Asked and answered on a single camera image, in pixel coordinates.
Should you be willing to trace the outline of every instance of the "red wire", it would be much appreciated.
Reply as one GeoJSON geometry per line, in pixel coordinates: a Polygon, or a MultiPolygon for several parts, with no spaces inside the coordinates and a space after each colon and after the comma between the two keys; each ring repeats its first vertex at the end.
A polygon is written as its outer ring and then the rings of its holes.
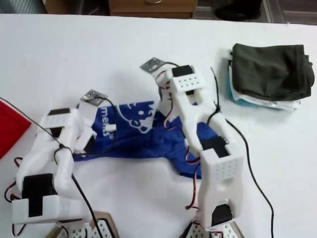
{"type": "Polygon", "coordinates": [[[7,195],[7,193],[10,191],[10,189],[12,189],[15,185],[16,185],[16,182],[14,181],[14,182],[4,191],[4,198],[5,198],[5,200],[6,200],[7,202],[9,202],[9,203],[12,202],[12,199],[9,200],[6,195],[7,195]]]}
{"type": "MultiPolygon", "coordinates": [[[[19,168],[19,167],[20,167],[20,164],[18,163],[18,160],[23,160],[23,158],[21,158],[21,157],[16,157],[16,158],[14,158],[14,160],[13,160],[14,163],[15,163],[15,165],[19,168]]],[[[12,203],[13,200],[21,199],[20,197],[16,196],[14,193],[10,194],[10,199],[7,198],[7,193],[8,193],[14,186],[16,186],[16,181],[14,181],[14,182],[4,191],[4,198],[5,198],[5,200],[6,200],[7,202],[9,202],[9,203],[12,203]]],[[[19,231],[17,234],[15,234],[15,225],[12,224],[12,234],[13,234],[13,236],[14,236],[14,237],[19,237],[19,236],[22,234],[22,232],[24,231],[25,227],[26,227],[26,224],[24,224],[24,225],[22,226],[22,228],[20,229],[20,231],[19,231]]]]}
{"type": "Polygon", "coordinates": [[[14,226],[14,224],[12,224],[12,234],[13,234],[15,237],[20,236],[20,235],[22,234],[23,230],[25,229],[25,227],[26,227],[26,224],[24,224],[24,225],[22,226],[22,228],[20,229],[20,231],[18,232],[18,234],[15,234],[15,226],[14,226]]]}
{"type": "Polygon", "coordinates": [[[21,157],[16,157],[16,158],[14,158],[14,163],[15,163],[15,165],[19,168],[20,167],[20,164],[18,163],[18,160],[23,160],[23,158],[21,158],[21,157]]]}
{"type": "Polygon", "coordinates": [[[193,164],[197,163],[197,162],[200,160],[200,157],[197,157],[196,159],[189,161],[189,160],[187,159],[188,156],[189,156],[189,147],[187,147],[187,152],[186,152],[186,154],[185,154],[185,161],[186,161],[188,164],[193,165],[193,164]]]}
{"type": "Polygon", "coordinates": [[[194,207],[194,203],[195,203],[195,200],[196,200],[196,174],[197,174],[197,169],[198,169],[199,166],[200,166],[200,164],[198,164],[198,165],[196,166],[195,172],[194,172],[194,177],[193,177],[193,185],[194,185],[194,187],[193,187],[193,198],[192,198],[192,202],[191,202],[188,206],[185,207],[186,210],[189,210],[189,209],[191,209],[191,208],[194,207]]]}

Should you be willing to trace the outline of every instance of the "blue cloth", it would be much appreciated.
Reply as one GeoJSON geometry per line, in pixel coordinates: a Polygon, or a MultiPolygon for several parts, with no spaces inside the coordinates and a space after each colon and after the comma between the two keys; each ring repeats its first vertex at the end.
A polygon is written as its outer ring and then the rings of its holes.
{"type": "MultiPolygon", "coordinates": [[[[119,158],[158,158],[169,159],[176,171],[189,178],[194,176],[198,164],[189,165],[185,161],[187,148],[184,145],[184,135],[180,127],[166,130],[163,126],[165,117],[154,108],[154,102],[141,102],[136,104],[120,105],[117,107],[117,133],[115,146],[112,147],[113,132],[103,130],[105,124],[113,124],[114,113],[112,107],[102,107],[97,111],[95,122],[92,126],[97,133],[97,138],[92,152],[110,151],[107,157],[119,158]]],[[[181,126],[181,121],[176,118],[167,126],[181,126]]],[[[205,123],[197,125],[197,135],[200,139],[209,139],[217,136],[205,123]]],[[[89,160],[100,156],[76,156],[75,161],[89,160]]],[[[188,160],[194,160],[190,154],[188,160]]],[[[197,177],[201,178],[200,168],[197,177]]]]}

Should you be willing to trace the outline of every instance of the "black cable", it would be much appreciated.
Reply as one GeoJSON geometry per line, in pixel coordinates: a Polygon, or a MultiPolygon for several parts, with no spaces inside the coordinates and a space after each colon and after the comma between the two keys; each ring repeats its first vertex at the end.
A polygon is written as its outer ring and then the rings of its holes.
{"type": "MultiPolygon", "coordinates": [[[[216,74],[214,73],[213,68],[211,67],[211,70],[213,72],[214,75],[214,80],[216,83],[216,93],[217,93],[217,105],[216,105],[216,110],[208,117],[207,120],[207,125],[209,125],[211,118],[217,114],[218,112],[220,112],[220,105],[219,105],[219,89],[218,89],[218,81],[217,81],[217,77],[216,74]]],[[[248,161],[248,167],[249,167],[249,171],[252,177],[253,182],[255,183],[256,187],[258,188],[258,190],[260,191],[260,193],[262,194],[262,196],[264,197],[264,199],[266,200],[266,202],[268,203],[270,209],[271,209],[271,238],[274,238],[274,232],[273,232],[273,225],[274,225],[274,209],[273,206],[271,204],[271,202],[269,201],[269,199],[267,198],[267,196],[264,194],[264,192],[262,191],[261,187],[259,186],[253,171],[252,171],[252,167],[251,167],[251,163],[250,163],[250,153],[249,153],[249,145],[248,145],[248,141],[247,139],[244,137],[244,135],[242,134],[242,132],[234,125],[232,124],[229,120],[227,120],[227,123],[232,126],[232,128],[234,128],[236,130],[236,132],[241,136],[241,138],[243,139],[245,146],[246,146],[246,151],[247,151],[247,161],[248,161]]]]}
{"type": "Polygon", "coordinates": [[[266,200],[266,202],[268,203],[270,209],[271,209],[271,212],[272,212],[272,215],[271,215],[271,237],[274,238],[274,233],[273,233],[273,225],[274,225],[274,209],[273,209],[273,206],[271,204],[271,202],[269,201],[269,199],[267,198],[267,196],[264,194],[264,192],[262,191],[261,187],[259,186],[254,174],[253,174],[253,171],[252,171],[252,168],[251,168],[251,163],[250,163],[250,154],[249,154],[249,145],[248,145],[248,142],[247,142],[247,139],[244,137],[244,135],[242,134],[242,132],[234,125],[232,124],[229,120],[227,120],[227,123],[232,126],[232,128],[234,128],[236,130],[236,132],[241,136],[241,138],[243,139],[245,145],[246,145],[246,151],[247,151],[247,161],[248,161],[248,166],[249,166],[249,170],[250,170],[250,174],[251,174],[251,177],[253,179],[253,182],[255,183],[255,185],[257,186],[258,190],[260,191],[260,193],[262,194],[262,196],[264,197],[264,199],[266,200]]]}
{"type": "Polygon", "coordinates": [[[68,229],[65,227],[65,226],[61,226],[62,229],[64,229],[66,231],[66,234],[67,234],[67,238],[69,238],[69,232],[68,232],[68,229]]]}
{"type": "MultiPolygon", "coordinates": [[[[58,165],[58,163],[57,163],[57,161],[56,161],[56,153],[57,153],[58,151],[60,151],[61,149],[68,149],[68,150],[70,151],[70,153],[71,153],[73,159],[74,159],[74,155],[73,155],[71,149],[70,149],[69,147],[67,147],[67,146],[64,146],[63,144],[60,144],[59,148],[54,151],[54,155],[53,155],[53,156],[54,156],[54,161],[55,161],[55,163],[56,163],[57,165],[58,165]]],[[[79,185],[77,179],[75,178],[75,175],[74,175],[74,174],[71,174],[71,178],[73,179],[73,181],[74,181],[74,183],[75,183],[75,185],[76,185],[78,191],[80,192],[80,194],[82,195],[82,197],[83,197],[85,203],[87,204],[87,207],[88,207],[88,209],[89,209],[89,211],[90,211],[90,213],[91,213],[91,216],[93,217],[93,221],[94,221],[95,226],[96,226],[96,228],[97,228],[98,234],[99,234],[100,238],[102,238],[102,237],[103,237],[103,234],[102,234],[101,231],[100,231],[100,228],[99,228],[99,226],[98,226],[98,222],[97,222],[97,219],[96,219],[96,217],[95,217],[94,211],[93,211],[93,209],[92,209],[92,207],[91,207],[91,205],[90,205],[90,203],[89,203],[89,201],[88,201],[88,199],[87,199],[87,197],[86,197],[84,191],[81,189],[81,187],[80,187],[80,185],[79,185]]]]}
{"type": "Polygon", "coordinates": [[[212,119],[212,117],[213,117],[214,115],[216,115],[217,113],[220,112],[218,80],[217,80],[217,76],[216,76],[216,74],[215,74],[213,68],[210,67],[210,69],[212,70],[213,78],[214,78],[214,81],[215,81],[215,84],[216,84],[217,104],[216,104],[216,110],[215,110],[215,111],[208,117],[208,119],[207,119],[207,125],[209,125],[210,120],[212,119]]]}
{"type": "MultiPolygon", "coordinates": [[[[110,104],[111,104],[111,107],[112,107],[112,110],[113,110],[113,113],[114,113],[114,124],[117,125],[117,118],[118,118],[118,111],[117,111],[117,108],[114,106],[113,102],[106,98],[106,97],[94,97],[92,99],[89,99],[87,101],[91,101],[93,99],[103,99],[103,100],[106,100],[108,101],[110,104]]],[[[115,146],[115,140],[116,140],[116,130],[113,132],[113,139],[112,139],[112,146],[110,149],[106,150],[106,151],[103,151],[103,152],[96,152],[96,153],[80,153],[80,154],[74,154],[74,156],[85,156],[85,155],[107,155],[107,153],[114,148],[115,146]]]]}
{"type": "Polygon", "coordinates": [[[9,102],[8,100],[0,97],[1,100],[5,101],[6,103],[8,103],[11,107],[13,107],[14,109],[16,109],[18,112],[20,112],[22,115],[24,115],[29,121],[31,121],[32,123],[34,123],[35,125],[37,125],[39,128],[41,128],[43,131],[45,131],[47,134],[49,134],[55,141],[57,141],[58,144],[60,144],[60,142],[51,134],[49,133],[44,127],[42,127],[41,125],[39,125],[38,123],[36,123],[34,120],[32,120],[31,118],[29,118],[24,112],[22,112],[19,108],[17,108],[15,105],[13,105],[11,102],[9,102]]]}
{"type": "Polygon", "coordinates": [[[176,64],[176,63],[173,63],[173,62],[164,62],[160,67],[154,69],[154,70],[152,71],[152,73],[154,73],[155,71],[159,70],[160,68],[162,68],[163,65],[166,65],[166,64],[170,64],[170,65],[173,65],[173,66],[175,66],[175,67],[179,67],[179,65],[176,64]]]}

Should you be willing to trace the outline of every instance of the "wooden drawer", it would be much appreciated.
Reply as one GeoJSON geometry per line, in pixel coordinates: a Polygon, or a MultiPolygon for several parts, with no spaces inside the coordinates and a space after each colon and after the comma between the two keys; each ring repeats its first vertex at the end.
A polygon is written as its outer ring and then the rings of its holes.
{"type": "Polygon", "coordinates": [[[110,0],[111,14],[128,12],[193,12],[196,0],[110,0]]]}
{"type": "Polygon", "coordinates": [[[150,18],[176,18],[189,19],[192,17],[190,12],[128,12],[128,13],[114,13],[113,16],[133,16],[133,17],[150,17],[150,18]]]}

